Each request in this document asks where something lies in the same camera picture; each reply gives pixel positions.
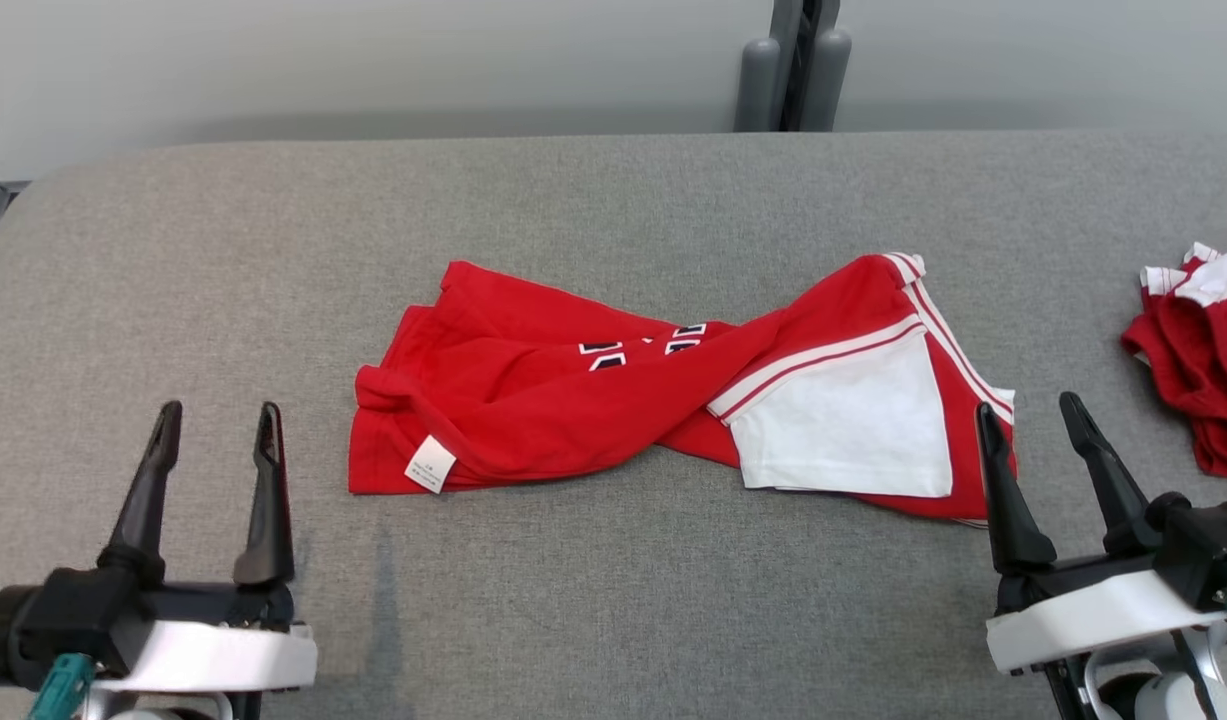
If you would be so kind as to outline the grey metal partition post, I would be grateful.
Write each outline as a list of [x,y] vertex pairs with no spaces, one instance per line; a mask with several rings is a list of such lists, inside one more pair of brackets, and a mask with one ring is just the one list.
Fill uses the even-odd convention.
[[768,36],[742,50],[733,131],[833,131],[852,54],[838,13],[840,0],[772,0]]

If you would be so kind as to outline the red shorts with white stripe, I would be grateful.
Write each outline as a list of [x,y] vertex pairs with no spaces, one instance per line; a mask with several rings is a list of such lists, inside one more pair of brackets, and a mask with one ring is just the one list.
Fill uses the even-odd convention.
[[1198,469],[1227,477],[1227,251],[1194,243],[1179,267],[1140,270],[1139,285],[1121,347],[1190,424]]

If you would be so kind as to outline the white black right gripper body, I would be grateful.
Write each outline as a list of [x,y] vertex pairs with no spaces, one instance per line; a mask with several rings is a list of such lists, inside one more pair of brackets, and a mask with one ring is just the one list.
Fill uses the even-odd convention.
[[998,673],[1110,650],[1153,651],[1171,632],[1227,644],[1227,612],[1202,611],[1152,568],[1147,554],[1087,556],[1052,565],[998,570],[996,611],[985,643]]

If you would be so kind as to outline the red white basketball jersey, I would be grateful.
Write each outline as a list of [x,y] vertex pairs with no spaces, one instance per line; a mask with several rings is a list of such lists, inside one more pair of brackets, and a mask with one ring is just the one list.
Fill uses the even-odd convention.
[[1014,393],[971,366],[915,254],[869,254],[742,323],[676,325],[471,262],[362,366],[353,496],[599,473],[650,446],[748,489],[852,496],[982,527],[977,415]]

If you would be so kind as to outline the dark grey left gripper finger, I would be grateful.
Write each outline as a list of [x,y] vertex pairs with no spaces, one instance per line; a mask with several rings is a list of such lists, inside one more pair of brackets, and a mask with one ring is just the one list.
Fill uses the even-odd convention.
[[275,402],[263,404],[253,446],[256,480],[243,552],[234,561],[238,585],[283,585],[296,578],[287,458],[281,415]]
[[139,588],[161,588],[164,583],[162,511],[171,470],[178,460],[182,419],[182,402],[161,406],[113,534],[98,554],[99,568],[128,570],[136,575]]

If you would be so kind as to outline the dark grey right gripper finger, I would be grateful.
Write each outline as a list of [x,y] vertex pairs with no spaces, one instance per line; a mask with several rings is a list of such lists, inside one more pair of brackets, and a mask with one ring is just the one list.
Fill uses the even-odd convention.
[[977,407],[977,438],[994,570],[1012,576],[1052,568],[1055,546],[1029,511],[1017,484],[1011,442],[985,402]]
[[1067,437],[1076,455],[1090,473],[1099,511],[1106,523],[1102,545],[1112,556],[1142,554],[1156,551],[1162,536],[1151,527],[1145,511],[1148,500],[1133,478],[1115,448],[1088,413],[1079,393],[1058,396]]

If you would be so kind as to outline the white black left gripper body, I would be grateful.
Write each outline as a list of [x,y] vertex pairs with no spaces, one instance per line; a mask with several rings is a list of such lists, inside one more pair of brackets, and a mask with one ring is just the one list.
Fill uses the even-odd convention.
[[166,585],[137,665],[96,680],[83,720],[261,720],[267,693],[310,688],[319,646],[285,585]]

